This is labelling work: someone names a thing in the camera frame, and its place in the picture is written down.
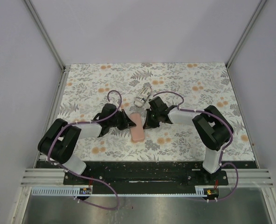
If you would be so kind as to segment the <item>pink glasses case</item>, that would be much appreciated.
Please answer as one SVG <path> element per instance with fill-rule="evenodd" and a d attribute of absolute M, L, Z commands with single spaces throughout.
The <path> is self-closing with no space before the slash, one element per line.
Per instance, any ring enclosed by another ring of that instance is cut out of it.
<path fill-rule="evenodd" d="M 130 128 L 131 140 L 134 143 L 142 142 L 145 140 L 145 134 L 142 126 L 142 119 L 139 113 L 130 115 L 130 119 L 136 124 L 135 127 Z"/>

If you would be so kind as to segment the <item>flag print glasses case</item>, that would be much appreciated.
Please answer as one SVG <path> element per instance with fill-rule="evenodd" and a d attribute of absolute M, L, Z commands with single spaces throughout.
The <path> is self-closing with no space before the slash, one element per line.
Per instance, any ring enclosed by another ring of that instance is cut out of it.
<path fill-rule="evenodd" d="M 134 105 L 136 107 L 142 107 L 148 100 L 152 93 L 152 87 L 150 85 L 143 85 L 138 95 L 134 98 Z"/>

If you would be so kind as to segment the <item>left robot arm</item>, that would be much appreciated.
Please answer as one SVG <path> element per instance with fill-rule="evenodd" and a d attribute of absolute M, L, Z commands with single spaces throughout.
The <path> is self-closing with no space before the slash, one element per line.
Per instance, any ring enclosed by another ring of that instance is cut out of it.
<path fill-rule="evenodd" d="M 56 119 L 38 143 L 38 151 L 48 160 L 72 171 L 79 184 L 86 184 L 90 179 L 89 171 L 85 170 L 86 163 L 73 154 L 77 141 L 103 137 L 112 127 L 122 131 L 135 126 L 124 110 L 115 109 L 102 109 L 91 122 L 69 124 L 63 119 Z"/>

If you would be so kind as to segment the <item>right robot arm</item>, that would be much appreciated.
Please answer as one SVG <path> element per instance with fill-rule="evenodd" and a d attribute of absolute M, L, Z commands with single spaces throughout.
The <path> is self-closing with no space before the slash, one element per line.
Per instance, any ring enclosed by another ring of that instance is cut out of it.
<path fill-rule="evenodd" d="M 223 151 L 233 140 L 234 130 L 221 112 L 213 105 L 202 110 L 178 108 L 177 106 L 151 107 L 146 110 L 144 129 L 159 127 L 160 123 L 194 126 L 206 147 L 203 161 L 202 181 L 213 184 L 221 168 Z"/>

